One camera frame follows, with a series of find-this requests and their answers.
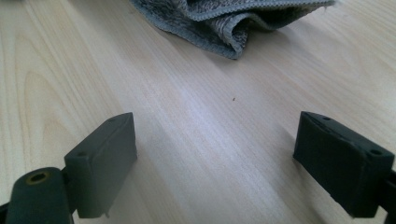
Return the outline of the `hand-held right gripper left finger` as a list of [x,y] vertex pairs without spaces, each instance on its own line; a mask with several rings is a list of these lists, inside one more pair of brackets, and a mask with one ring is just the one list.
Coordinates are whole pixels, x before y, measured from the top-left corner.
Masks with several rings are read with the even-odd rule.
[[106,214],[136,159],[132,113],[106,120],[67,153],[67,187],[78,216]]

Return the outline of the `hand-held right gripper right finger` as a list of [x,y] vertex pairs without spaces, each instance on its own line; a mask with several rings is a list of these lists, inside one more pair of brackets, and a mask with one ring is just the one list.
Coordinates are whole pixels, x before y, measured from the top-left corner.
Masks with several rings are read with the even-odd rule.
[[303,111],[293,158],[352,217],[395,216],[395,155],[347,126]]

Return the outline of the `grey towel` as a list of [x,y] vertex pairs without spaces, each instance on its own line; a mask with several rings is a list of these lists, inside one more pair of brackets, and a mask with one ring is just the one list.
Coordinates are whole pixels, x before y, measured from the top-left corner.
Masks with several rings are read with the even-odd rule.
[[237,59],[251,25],[274,31],[336,0],[130,0],[157,28]]

